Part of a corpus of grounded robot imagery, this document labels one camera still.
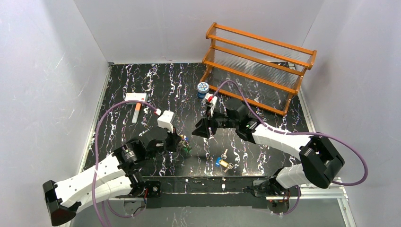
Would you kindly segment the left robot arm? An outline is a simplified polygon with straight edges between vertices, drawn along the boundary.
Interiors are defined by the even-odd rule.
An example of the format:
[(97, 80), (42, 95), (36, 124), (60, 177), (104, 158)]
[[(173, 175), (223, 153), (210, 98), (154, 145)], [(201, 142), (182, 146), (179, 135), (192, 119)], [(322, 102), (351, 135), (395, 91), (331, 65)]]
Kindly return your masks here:
[(154, 127), (114, 150), (91, 168), (63, 181), (49, 180), (43, 184), (45, 203), (52, 226), (71, 221), (80, 211), (109, 198), (132, 195), (155, 197), (155, 186), (138, 172), (143, 161), (158, 154), (177, 152), (182, 137), (175, 130)]

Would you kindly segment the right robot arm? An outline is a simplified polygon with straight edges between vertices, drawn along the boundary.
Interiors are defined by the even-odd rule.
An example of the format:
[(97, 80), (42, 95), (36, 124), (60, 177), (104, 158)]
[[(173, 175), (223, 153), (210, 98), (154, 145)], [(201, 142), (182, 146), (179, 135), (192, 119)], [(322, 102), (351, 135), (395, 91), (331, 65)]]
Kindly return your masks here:
[(321, 135), (290, 135), (287, 131), (273, 129), (249, 114), (244, 104), (227, 107), (225, 113), (211, 111), (199, 120), (192, 132), (194, 136), (209, 138), (219, 128), (233, 128), (244, 141), (267, 145), (290, 154), (300, 164), (277, 170), (267, 181), (259, 184), (259, 190), (278, 194), (293, 186), (312, 183), (328, 188), (345, 164), (330, 140)]

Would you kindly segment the metal key organizer red handle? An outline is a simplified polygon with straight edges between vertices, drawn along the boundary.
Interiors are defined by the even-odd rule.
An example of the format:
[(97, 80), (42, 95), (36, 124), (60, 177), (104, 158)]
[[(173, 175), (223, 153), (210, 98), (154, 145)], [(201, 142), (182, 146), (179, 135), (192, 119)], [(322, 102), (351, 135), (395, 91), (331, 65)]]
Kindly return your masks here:
[(184, 148), (188, 148), (192, 150), (192, 146), (190, 145), (189, 139), (185, 136), (185, 135), (181, 135), (181, 140), (178, 143), (177, 146), (177, 152), (179, 154), (181, 154), (183, 157), (187, 157), (184, 153), (183, 153), (183, 149)]

